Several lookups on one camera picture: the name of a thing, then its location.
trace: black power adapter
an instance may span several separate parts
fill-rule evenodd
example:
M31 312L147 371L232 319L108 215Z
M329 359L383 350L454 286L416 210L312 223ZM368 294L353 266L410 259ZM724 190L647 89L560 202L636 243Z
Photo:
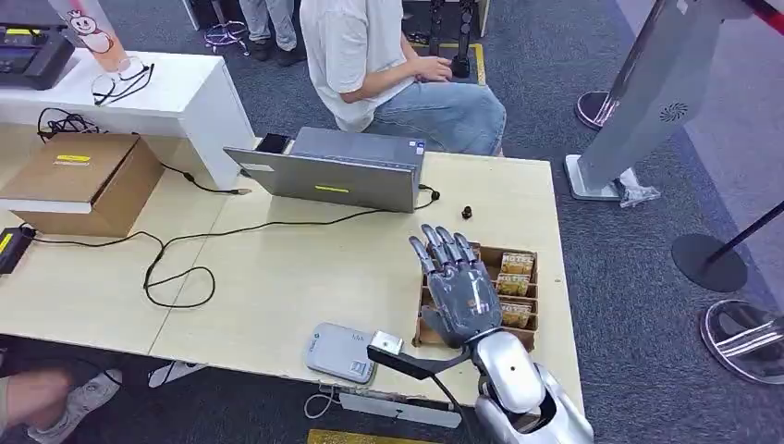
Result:
M0 233L0 275L14 271L34 237L32 228L6 228Z

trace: gray device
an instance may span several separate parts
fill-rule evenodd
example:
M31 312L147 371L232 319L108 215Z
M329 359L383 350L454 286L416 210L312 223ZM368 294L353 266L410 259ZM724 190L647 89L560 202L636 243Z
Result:
M304 127L287 152L224 151L274 196L413 213L425 147L421 139Z
M367 384L375 363L367 357L373 335L335 324L322 323L313 331L305 364L308 368L349 381Z

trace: sneaker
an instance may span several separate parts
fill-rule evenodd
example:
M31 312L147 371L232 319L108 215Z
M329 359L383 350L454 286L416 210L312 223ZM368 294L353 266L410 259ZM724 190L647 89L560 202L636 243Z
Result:
M294 48L291 51L284 51L281 49L279 53L280 56L277 58L277 64L281 67L290 67L295 63L308 59L302 51L297 51L297 48Z
M248 45L248 51L251 53L251 57L260 62L264 62L269 60L274 46L272 39L251 40L251 43Z
M122 374L119 370L108 370L106 373L114 380L122 382ZM119 385L101 373L68 394L66 411L57 424L44 431L30 427L27 431L28 436L40 444L60 444L73 433L87 413L109 402L119 389Z

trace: light wood tabletop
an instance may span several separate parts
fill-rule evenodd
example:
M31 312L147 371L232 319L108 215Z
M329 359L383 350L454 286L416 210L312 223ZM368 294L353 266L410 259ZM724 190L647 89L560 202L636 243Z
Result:
M267 221L329 221L360 208L272 197L254 192L227 200L213 232ZM358 387L318 374L304 363L305 345L321 322L404 339L404 352L444 359L451 350L411 345L422 272L409 246L420 225L444 226L482 245L538 252L539 331L533 358L563 385L582 410L582 392L550 165L546 162L431 154L422 183L441 199L413 215L374 214L328 227L270 227L208 240L197 265L217 279L214 299L199 309L172 311L151 354L244 372ZM429 201L422 192L420 204ZM460 212L470 205L473 218ZM188 249L189 245L180 248ZM188 278L177 303L209 293L204 275ZM473 405L477 373L463 363L441 375L460 403ZM380 367L370 391L445 401L429 380Z
M41 146L34 128L0 126L0 187ZM160 149L166 143L153 143ZM145 230L167 241L208 231L226 197L200 191L167 171L131 232ZM0 227L21 223L0 209ZM45 239L100 243L105 238L43 236ZM167 278L193 265L202 241L174 246L153 279ZM16 270L0 276L0 334L147 354L168 309L150 303L141 283L158 253L154 240L139 237L100 249L33 243ZM154 298L171 303L184 280L156 287Z

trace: eyeglasses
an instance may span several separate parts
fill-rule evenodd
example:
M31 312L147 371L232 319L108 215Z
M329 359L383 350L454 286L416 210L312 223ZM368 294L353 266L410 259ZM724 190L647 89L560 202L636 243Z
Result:
M134 65L134 61L137 62L136 66L141 67L141 69L133 69L136 73L127 75L128 71L131 71L130 67ZM113 104L118 100L138 93L150 84L150 79L153 78L153 71L155 70L155 63L147 66L138 59L129 60L127 63L129 68L120 71L120 73L103 74L93 81L92 99L96 106Z

